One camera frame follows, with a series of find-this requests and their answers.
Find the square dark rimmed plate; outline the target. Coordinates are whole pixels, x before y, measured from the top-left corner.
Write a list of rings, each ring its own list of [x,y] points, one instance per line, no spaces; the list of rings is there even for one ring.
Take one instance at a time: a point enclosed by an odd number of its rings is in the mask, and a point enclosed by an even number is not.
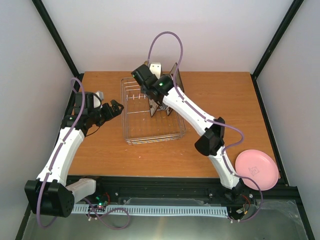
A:
[[[156,111],[158,110],[159,105],[157,102],[155,102],[152,99],[148,99],[148,105],[149,105],[150,117],[152,118],[155,115]]]

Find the round striped white plate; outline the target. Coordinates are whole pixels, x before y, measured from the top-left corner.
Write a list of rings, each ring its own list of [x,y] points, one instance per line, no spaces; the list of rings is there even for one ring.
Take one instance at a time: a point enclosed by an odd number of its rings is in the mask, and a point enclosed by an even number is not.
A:
[[[169,111],[170,107],[167,106],[166,104],[162,103],[161,105],[159,105],[158,107],[161,111]]]

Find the wire metal dish rack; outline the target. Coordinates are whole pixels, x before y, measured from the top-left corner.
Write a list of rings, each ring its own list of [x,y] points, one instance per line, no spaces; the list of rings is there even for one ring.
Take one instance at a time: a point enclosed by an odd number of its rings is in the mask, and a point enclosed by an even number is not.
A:
[[[172,111],[157,109],[151,115],[152,104],[141,93],[140,86],[134,78],[120,80],[122,134],[131,145],[169,141],[182,138],[186,133],[183,118]]]

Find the square floral plate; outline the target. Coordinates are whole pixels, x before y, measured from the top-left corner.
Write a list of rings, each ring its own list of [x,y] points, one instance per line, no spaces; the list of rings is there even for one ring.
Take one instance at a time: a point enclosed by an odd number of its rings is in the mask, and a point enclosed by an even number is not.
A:
[[[182,79],[181,79],[179,68],[177,66],[178,66],[178,63],[176,62],[173,65],[173,67],[172,67],[172,69],[170,71],[170,75],[173,76],[173,74],[177,71],[176,74],[175,74],[175,82],[176,82],[176,85],[180,88],[180,90],[184,93],[185,92],[184,86],[183,86],[183,83],[182,83]],[[172,113],[173,109],[168,106],[165,111],[166,111],[167,116],[170,116],[170,114]]]

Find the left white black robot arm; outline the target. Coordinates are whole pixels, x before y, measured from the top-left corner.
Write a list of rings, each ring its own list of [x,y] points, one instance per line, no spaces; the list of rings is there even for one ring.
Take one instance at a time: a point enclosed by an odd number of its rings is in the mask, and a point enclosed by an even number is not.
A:
[[[62,120],[59,139],[47,164],[37,178],[28,180],[24,187],[34,214],[66,218],[74,204],[85,197],[95,202],[103,198],[104,188],[92,178],[81,178],[67,185],[68,172],[88,130],[119,116],[123,109],[122,104],[112,100],[100,107],[79,106],[75,114]]]

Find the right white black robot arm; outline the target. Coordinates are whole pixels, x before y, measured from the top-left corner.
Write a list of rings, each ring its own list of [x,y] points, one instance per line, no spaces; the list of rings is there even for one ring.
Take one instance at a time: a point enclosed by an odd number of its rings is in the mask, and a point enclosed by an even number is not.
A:
[[[169,75],[157,78],[155,74],[150,74],[148,79],[137,82],[141,92],[149,99],[172,108],[194,128],[199,135],[194,147],[201,155],[209,158],[221,185],[233,190],[239,184],[240,177],[227,154],[224,133],[229,126],[224,120],[213,117],[196,105]]]

